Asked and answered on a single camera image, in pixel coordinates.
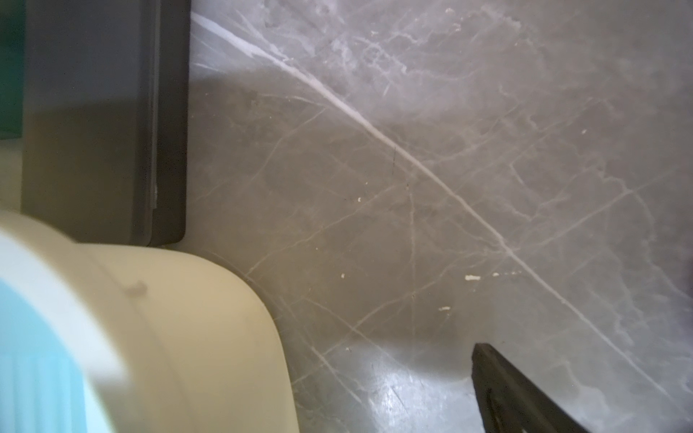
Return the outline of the dark green pencil case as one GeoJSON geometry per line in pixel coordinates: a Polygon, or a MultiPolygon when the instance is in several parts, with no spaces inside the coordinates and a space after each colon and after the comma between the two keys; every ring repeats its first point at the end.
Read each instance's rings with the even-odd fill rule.
{"type": "Polygon", "coordinates": [[[1,0],[1,139],[23,131],[26,11],[23,0],[1,0]]]}

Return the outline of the teal translucent pencil case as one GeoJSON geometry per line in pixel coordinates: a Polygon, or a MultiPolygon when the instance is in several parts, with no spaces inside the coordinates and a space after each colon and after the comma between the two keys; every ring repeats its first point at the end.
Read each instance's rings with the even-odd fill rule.
{"type": "Polygon", "coordinates": [[[85,432],[82,374],[52,328],[1,284],[1,431],[85,432]]]}

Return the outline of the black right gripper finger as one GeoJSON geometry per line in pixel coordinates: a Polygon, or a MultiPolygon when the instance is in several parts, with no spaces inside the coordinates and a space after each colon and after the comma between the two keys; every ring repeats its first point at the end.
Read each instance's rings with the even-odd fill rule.
{"type": "Polygon", "coordinates": [[[487,343],[474,346],[472,380],[486,432],[587,432],[487,343]]]}

